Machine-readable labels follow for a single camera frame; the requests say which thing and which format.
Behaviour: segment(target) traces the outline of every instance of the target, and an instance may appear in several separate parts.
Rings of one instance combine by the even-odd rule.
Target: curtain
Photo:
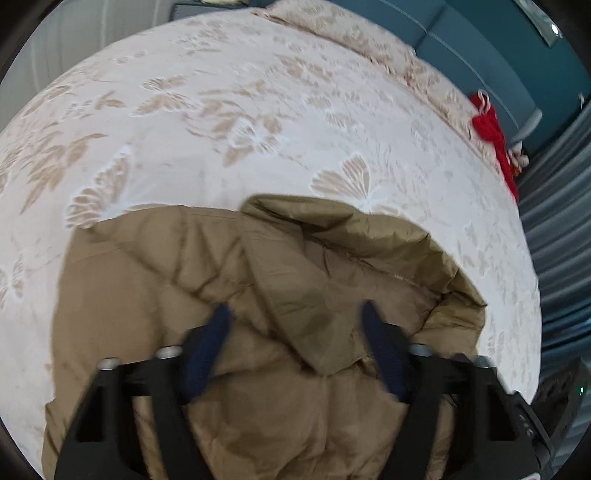
[[[544,378],[591,361],[591,103],[518,179],[519,211],[540,281]],[[553,460],[556,471],[591,421],[586,398]]]

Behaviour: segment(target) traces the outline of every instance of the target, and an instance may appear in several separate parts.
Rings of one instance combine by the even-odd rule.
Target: white bedspread
[[[411,219],[480,290],[479,351],[532,399],[537,278],[474,109],[393,35],[318,0],[295,5],[113,44],[0,135],[0,416],[37,469],[72,228],[154,204],[237,209],[266,192]]]

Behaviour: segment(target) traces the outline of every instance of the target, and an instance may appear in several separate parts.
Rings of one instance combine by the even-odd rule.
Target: screw head
[[[114,370],[119,366],[118,358],[103,358],[96,366],[99,370]]]
[[[156,357],[164,360],[179,356],[181,353],[183,353],[183,348],[180,345],[165,346],[156,352]]]

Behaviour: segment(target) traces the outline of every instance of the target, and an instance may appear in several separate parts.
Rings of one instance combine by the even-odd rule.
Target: metal screw
[[[181,353],[183,353],[183,349],[179,345],[165,346],[156,352],[156,357],[164,360],[179,356]]]
[[[428,345],[422,343],[413,343],[408,347],[408,351],[414,356],[432,356],[433,349]]]
[[[118,358],[103,358],[96,366],[99,370],[114,370],[119,366]]]

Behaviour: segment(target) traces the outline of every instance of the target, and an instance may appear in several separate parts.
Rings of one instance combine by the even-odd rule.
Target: wall
[[[501,52],[544,112],[524,142],[543,145],[579,108],[579,92],[591,93],[591,76],[565,39],[552,48],[512,0],[447,0]]]

